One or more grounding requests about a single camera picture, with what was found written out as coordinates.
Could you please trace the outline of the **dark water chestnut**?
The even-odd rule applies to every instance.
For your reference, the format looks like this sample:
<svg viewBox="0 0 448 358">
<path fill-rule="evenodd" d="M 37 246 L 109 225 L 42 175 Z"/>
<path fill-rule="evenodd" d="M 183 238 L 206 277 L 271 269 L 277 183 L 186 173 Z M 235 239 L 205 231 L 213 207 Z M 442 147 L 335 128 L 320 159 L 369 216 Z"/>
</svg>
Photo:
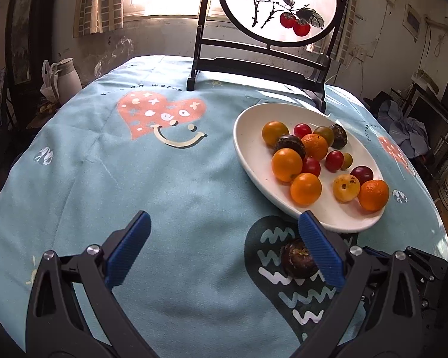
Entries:
<svg viewBox="0 0 448 358">
<path fill-rule="evenodd" d="M 282 266 L 296 279 L 314 276 L 319 268 L 303 241 L 287 243 L 282 250 Z"/>
<path fill-rule="evenodd" d="M 348 142 L 346 130 L 344 130 L 344 128 L 340 124 L 331 125 L 330 130 L 332 130 L 334 136 L 332 148 L 344 148 Z"/>
<path fill-rule="evenodd" d="M 294 135 L 287 134 L 278 138 L 273 151 L 276 153 L 280 149 L 292 149 L 294 152 L 299 154 L 301 158 L 306 157 L 306 149 L 303 142 Z"/>
</svg>

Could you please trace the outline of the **large orange mandarin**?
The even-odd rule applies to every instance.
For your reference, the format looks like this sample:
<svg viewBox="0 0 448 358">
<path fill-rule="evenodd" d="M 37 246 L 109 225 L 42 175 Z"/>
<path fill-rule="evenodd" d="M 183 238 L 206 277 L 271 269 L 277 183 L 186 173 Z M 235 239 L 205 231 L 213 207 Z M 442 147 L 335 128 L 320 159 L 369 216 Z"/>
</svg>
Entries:
<svg viewBox="0 0 448 358">
<path fill-rule="evenodd" d="M 389 200 L 389 186 L 382 179 L 365 182 L 358 194 L 358 202 L 367 212 L 377 212 L 386 206 Z"/>
</svg>

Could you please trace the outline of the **yellow-green longan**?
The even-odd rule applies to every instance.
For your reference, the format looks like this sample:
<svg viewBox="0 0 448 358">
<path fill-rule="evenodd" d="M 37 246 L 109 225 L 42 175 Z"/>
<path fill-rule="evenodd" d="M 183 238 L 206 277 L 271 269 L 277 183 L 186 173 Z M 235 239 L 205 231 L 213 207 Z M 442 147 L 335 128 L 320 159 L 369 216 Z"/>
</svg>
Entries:
<svg viewBox="0 0 448 358">
<path fill-rule="evenodd" d="M 351 167 L 353 164 L 353 156 L 350 153 L 344 152 L 343 154 L 344 161 L 341 166 L 341 170 L 345 171 Z"/>
</svg>

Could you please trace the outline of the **small orange mandarin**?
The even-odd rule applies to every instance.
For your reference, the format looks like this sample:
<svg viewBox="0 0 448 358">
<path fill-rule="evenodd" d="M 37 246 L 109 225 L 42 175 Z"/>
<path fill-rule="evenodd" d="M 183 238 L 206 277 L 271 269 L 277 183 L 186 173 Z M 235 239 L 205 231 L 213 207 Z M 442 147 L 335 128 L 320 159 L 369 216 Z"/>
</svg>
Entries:
<svg viewBox="0 0 448 358">
<path fill-rule="evenodd" d="M 316 133 L 307 134 L 301 139 L 301 142 L 305 147 L 307 158 L 314 158 L 319 162 L 326 157 L 329 145 L 321 135 Z"/>
</svg>

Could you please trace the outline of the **dark red cherry tomato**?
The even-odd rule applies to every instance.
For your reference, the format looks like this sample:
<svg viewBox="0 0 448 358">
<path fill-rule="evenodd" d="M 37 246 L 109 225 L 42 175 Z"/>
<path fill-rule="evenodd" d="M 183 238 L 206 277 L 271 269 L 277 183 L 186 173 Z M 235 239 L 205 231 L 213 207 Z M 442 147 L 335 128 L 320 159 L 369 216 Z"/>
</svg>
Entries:
<svg viewBox="0 0 448 358">
<path fill-rule="evenodd" d="M 350 174 L 354 176 L 361 185 L 374 179 L 374 173 L 368 166 L 356 166 Z"/>
</svg>

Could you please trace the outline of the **yellow spotted loquat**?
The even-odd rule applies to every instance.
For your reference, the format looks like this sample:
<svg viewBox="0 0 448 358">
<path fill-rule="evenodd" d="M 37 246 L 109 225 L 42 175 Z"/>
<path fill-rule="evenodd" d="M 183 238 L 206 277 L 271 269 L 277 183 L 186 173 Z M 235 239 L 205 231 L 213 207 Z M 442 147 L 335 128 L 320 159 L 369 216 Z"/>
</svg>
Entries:
<svg viewBox="0 0 448 358">
<path fill-rule="evenodd" d="M 351 174 L 339 175 L 332 183 L 333 195 L 341 203 L 354 200 L 358 196 L 360 188 L 360 182 Z"/>
</svg>

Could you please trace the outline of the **orange tomato front middle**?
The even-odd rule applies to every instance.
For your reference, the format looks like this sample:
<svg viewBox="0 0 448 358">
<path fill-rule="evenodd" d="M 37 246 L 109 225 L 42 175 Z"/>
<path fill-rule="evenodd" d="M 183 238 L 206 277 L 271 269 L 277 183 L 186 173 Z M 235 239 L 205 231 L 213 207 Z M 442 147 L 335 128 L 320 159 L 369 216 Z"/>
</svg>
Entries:
<svg viewBox="0 0 448 358">
<path fill-rule="evenodd" d="M 290 185 L 290 196 L 299 205 L 315 203 L 321 195 L 322 184 L 312 173 L 301 173 Z"/>
</svg>

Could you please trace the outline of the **orange tomato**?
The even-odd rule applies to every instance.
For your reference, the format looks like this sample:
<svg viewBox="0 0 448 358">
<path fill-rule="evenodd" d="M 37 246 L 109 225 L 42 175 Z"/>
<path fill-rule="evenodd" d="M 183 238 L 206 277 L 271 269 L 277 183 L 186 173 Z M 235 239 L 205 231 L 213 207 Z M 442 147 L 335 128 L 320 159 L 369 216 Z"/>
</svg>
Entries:
<svg viewBox="0 0 448 358">
<path fill-rule="evenodd" d="M 312 173 L 301 173 L 290 185 L 290 196 L 299 205 L 315 203 L 321 195 L 322 184 Z"/>
<path fill-rule="evenodd" d="M 289 183 L 302 173 L 303 160 L 293 149 L 283 148 L 273 154 L 271 167 L 279 181 Z"/>
<path fill-rule="evenodd" d="M 261 136 L 268 147 L 275 146 L 278 139 L 288 133 L 288 127 L 281 121 L 269 121 L 261 130 Z"/>
</svg>

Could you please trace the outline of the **blue clothes pile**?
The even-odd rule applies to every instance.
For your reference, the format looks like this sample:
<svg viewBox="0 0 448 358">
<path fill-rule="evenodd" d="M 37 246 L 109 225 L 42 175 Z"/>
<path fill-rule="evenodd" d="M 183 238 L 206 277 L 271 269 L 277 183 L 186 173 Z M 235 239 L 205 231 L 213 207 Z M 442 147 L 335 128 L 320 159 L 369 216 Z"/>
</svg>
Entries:
<svg viewBox="0 0 448 358">
<path fill-rule="evenodd" d="M 380 105 L 377 121 L 408 158 L 416 158 L 429 152 L 425 125 L 413 117 L 404 117 L 394 101 L 386 100 Z"/>
</svg>

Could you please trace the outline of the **red cherry tomato right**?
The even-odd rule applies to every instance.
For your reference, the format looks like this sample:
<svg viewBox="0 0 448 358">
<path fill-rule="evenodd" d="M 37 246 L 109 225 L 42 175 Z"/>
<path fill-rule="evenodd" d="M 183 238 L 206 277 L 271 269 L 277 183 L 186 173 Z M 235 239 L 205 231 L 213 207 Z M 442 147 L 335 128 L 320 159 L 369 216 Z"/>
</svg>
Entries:
<svg viewBox="0 0 448 358">
<path fill-rule="evenodd" d="M 339 150 L 333 150 L 327 154 L 324 165 L 328 171 L 335 173 L 341 169 L 344 161 L 344 154 Z"/>
</svg>

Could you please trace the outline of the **black metal shelf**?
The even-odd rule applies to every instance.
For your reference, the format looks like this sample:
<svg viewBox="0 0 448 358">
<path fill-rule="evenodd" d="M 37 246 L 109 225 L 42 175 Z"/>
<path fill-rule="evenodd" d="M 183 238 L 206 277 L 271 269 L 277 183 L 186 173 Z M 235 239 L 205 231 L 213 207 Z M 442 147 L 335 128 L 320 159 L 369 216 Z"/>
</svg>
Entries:
<svg viewBox="0 0 448 358">
<path fill-rule="evenodd" d="M 448 168 L 448 84 L 438 99 L 431 89 L 414 83 L 409 91 L 404 115 L 422 123 L 426 130 L 428 151 L 414 162 L 425 179 L 434 179 Z"/>
</svg>

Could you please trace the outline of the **light blue patterned tablecloth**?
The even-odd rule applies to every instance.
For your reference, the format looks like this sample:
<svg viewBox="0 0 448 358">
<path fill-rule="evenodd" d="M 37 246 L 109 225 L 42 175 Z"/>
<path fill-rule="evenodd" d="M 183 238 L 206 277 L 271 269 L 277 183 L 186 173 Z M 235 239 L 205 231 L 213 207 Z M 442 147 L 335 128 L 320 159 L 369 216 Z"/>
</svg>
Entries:
<svg viewBox="0 0 448 358">
<path fill-rule="evenodd" d="M 114 294 L 161 357 L 288 357 L 334 296 L 294 280 L 280 251 L 294 219 L 248 178 L 232 139 L 246 108 L 307 97 L 274 82 L 200 74 L 185 57 L 135 57 L 40 130 L 0 193 L 0 323 L 25 343 L 43 253 L 79 254 L 141 210 L 151 235 Z"/>
</svg>

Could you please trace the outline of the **orange tomato front left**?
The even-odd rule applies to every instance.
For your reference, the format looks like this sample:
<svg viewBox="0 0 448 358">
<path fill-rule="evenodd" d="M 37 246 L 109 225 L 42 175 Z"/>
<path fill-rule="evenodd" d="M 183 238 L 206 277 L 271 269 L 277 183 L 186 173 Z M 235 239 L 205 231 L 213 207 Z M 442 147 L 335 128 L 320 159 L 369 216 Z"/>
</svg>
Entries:
<svg viewBox="0 0 448 358">
<path fill-rule="evenodd" d="M 283 148 L 273 154 L 271 167 L 279 181 L 289 183 L 302 173 L 303 160 L 293 149 Z"/>
</svg>

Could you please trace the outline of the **green-yellow tomato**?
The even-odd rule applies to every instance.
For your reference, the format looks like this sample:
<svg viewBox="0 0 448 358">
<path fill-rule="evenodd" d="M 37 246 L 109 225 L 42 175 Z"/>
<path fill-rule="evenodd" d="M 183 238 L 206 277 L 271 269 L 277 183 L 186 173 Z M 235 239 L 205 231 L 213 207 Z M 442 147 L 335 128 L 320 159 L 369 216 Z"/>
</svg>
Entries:
<svg viewBox="0 0 448 358">
<path fill-rule="evenodd" d="M 313 133 L 324 138 L 328 144 L 328 147 L 332 146 L 334 142 L 334 132 L 330 129 L 330 127 L 319 126 L 313 131 Z"/>
</svg>

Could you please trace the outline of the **white oval plate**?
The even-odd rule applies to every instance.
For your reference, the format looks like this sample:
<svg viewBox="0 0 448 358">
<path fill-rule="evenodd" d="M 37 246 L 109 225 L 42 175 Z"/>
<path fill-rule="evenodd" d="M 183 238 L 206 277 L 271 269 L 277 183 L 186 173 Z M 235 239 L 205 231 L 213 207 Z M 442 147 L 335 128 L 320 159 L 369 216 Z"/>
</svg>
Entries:
<svg viewBox="0 0 448 358">
<path fill-rule="evenodd" d="M 295 104 L 257 104 L 241 112 L 234 122 L 234 148 L 243 169 L 269 201 L 294 218 L 309 209 L 324 228 L 339 233 L 361 232 L 380 220 L 383 209 L 367 212 L 357 199 L 347 204 L 337 201 L 332 192 L 332 183 L 337 174 L 327 171 L 325 167 L 321 168 L 319 176 L 322 184 L 320 198 L 308 206 L 294 203 L 290 197 L 290 186 L 273 175 L 273 150 L 265 144 L 261 136 L 262 128 L 270 121 L 281 121 L 289 130 L 293 130 L 299 123 L 308 124 L 313 129 L 319 126 L 329 127 L 334 123 L 343 124 L 338 119 L 320 113 L 314 107 Z"/>
</svg>

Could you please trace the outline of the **red cherry tomato left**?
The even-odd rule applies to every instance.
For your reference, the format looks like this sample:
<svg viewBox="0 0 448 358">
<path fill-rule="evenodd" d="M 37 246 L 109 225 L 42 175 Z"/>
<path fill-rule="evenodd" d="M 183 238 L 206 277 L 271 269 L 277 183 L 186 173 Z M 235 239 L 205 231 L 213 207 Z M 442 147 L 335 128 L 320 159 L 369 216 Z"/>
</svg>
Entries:
<svg viewBox="0 0 448 358">
<path fill-rule="evenodd" d="M 297 138 L 302 139 L 309 134 L 312 134 L 312 128 L 308 124 L 299 123 L 294 126 L 293 135 Z"/>
</svg>

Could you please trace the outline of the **orange tomato back left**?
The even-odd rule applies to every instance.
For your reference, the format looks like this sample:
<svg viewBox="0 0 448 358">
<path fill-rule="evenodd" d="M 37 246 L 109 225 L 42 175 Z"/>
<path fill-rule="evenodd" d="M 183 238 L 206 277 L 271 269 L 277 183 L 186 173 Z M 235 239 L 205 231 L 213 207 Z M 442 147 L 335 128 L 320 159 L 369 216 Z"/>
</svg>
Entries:
<svg viewBox="0 0 448 358">
<path fill-rule="evenodd" d="M 275 146 L 278 139 L 288 133 L 288 127 L 281 121 L 269 121 L 261 130 L 261 136 L 268 147 Z"/>
</svg>

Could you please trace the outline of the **white kettle jug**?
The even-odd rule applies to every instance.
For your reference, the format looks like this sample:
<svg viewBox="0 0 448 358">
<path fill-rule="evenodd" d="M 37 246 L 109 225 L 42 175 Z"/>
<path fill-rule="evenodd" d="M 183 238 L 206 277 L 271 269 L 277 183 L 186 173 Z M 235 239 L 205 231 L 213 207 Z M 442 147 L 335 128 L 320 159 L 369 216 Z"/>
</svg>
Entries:
<svg viewBox="0 0 448 358">
<path fill-rule="evenodd" d="M 45 60 L 41 72 L 43 84 L 40 92 L 53 104 L 65 105 L 82 89 L 72 58 L 65 58 L 52 64 Z"/>
</svg>

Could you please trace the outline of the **black framed painted screen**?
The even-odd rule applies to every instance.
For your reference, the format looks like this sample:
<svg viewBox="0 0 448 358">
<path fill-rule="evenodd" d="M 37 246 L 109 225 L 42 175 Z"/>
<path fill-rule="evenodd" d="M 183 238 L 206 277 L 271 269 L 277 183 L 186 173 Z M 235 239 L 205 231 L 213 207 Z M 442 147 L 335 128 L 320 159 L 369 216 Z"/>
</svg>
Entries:
<svg viewBox="0 0 448 358">
<path fill-rule="evenodd" d="M 200 0 L 197 34 L 187 89 L 194 90 L 201 71 L 237 74 L 299 88 L 325 112 L 324 81 L 337 32 L 349 0 L 219 0 L 226 18 L 253 41 L 250 44 L 205 36 L 211 0 Z M 259 53 L 311 69 L 309 77 L 282 67 L 229 57 L 204 58 L 205 46 Z"/>
</svg>

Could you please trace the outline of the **brick pattern curtain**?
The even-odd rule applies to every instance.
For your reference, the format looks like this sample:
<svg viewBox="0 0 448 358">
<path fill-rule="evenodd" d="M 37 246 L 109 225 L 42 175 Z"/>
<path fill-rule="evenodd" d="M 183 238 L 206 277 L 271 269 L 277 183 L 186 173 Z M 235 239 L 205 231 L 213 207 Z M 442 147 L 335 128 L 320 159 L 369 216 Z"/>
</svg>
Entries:
<svg viewBox="0 0 448 358">
<path fill-rule="evenodd" d="M 73 37 L 115 31 L 123 22 L 124 0 L 76 0 Z"/>
</svg>

